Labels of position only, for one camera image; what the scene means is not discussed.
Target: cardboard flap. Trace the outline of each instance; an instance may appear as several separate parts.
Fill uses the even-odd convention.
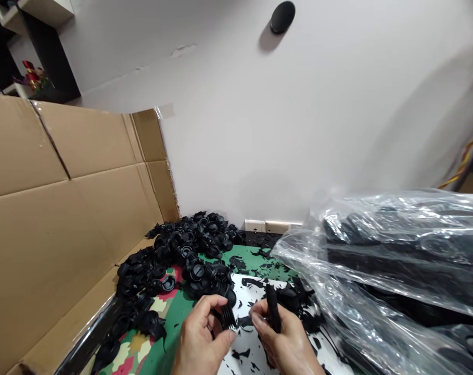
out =
[[[149,179],[149,186],[143,184],[140,166],[132,165],[73,180],[107,241],[114,263],[157,222],[163,222]]]
[[[136,159],[122,115],[45,102],[35,107],[71,178],[142,161]]]
[[[170,222],[178,221],[179,207],[169,164],[166,161],[154,161],[147,163],[147,166],[163,219]]]
[[[162,131],[154,109],[137,112],[131,115],[144,161],[167,160],[163,145]]]
[[[0,196],[66,179],[30,102],[0,95]]]
[[[111,269],[107,247],[73,181],[0,197],[0,373]]]

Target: black rubber part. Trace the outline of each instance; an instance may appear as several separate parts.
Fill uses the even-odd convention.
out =
[[[162,287],[164,292],[172,292],[175,287],[175,278],[172,275],[168,275],[165,279],[163,279]]]
[[[167,269],[165,268],[165,266],[156,265],[153,267],[153,271],[151,274],[155,279],[161,279],[162,277],[165,276],[166,272],[167,272]]]
[[[238,327],[235,316],[233,315],[233,309],[229,305],[225,305],[221,308],[221,327],[224,331]]]
[[[278,312],[278,298],[276,290],[271,284],[266,285],[266,299],[267,299],[267,320],[269,325],[276,333],[282,332],[282,320]]]
[[[280,35],[288,30],[295,17],[295,5],[285,1],[278,5],[271,16],[270,27],[274,34]]]

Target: white wall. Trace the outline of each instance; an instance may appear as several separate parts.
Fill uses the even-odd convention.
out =
[[[277,38],[279,2],[72,0],[77,104],[173,105],[184,215],[302,221],[315,193],[442,179],[473,133],[473,0],[295,0]]]

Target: plastic bag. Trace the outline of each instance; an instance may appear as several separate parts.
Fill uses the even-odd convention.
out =
[[[313,207],[272,255],[316,291],[351,358],[383,374],[473,374],[473,357],[459,342],[390,300],[406,297],[473,322],[473,195],[427,190],[333,199]]]

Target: wall outlet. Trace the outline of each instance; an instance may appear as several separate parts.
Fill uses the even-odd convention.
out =
[[[245,230],[247,232],[266,232],[266,222],[260,220],[245,220]]]
[[[302,224],[284,221],[266,221],[266,233],[283,234],[289,229],[299,228]]]

